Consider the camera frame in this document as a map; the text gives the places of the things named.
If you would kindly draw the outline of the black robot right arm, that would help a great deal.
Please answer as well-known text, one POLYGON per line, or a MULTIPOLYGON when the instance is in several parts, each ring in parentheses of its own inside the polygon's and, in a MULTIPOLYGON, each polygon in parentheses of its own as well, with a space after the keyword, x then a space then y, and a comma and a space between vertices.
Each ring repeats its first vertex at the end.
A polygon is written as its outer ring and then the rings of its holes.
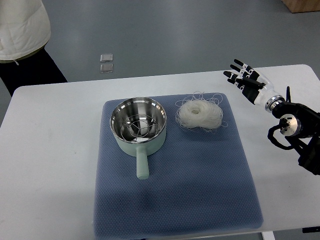
POLYGON ((274 96, 265 108, 279 119, 271 127, 267 138, 283 150, 294 149, 298 164, 314 175, 320 174, 320 114, 301 104, 291 102, 290 87, 286 88, 286 99, 274 96))

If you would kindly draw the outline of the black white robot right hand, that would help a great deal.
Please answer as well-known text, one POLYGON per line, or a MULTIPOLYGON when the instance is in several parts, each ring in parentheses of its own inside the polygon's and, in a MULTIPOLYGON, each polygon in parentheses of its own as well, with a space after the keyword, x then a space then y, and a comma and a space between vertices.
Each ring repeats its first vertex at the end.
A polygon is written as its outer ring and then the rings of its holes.
POLYGON ((230 65, 234 72, 223 72, 227 81, 236 86, 252 104, 264 105, 267 101, 263 98, 272 90, 272 83, 250 65, 238 59, 234 59, 234 63, 230 65))

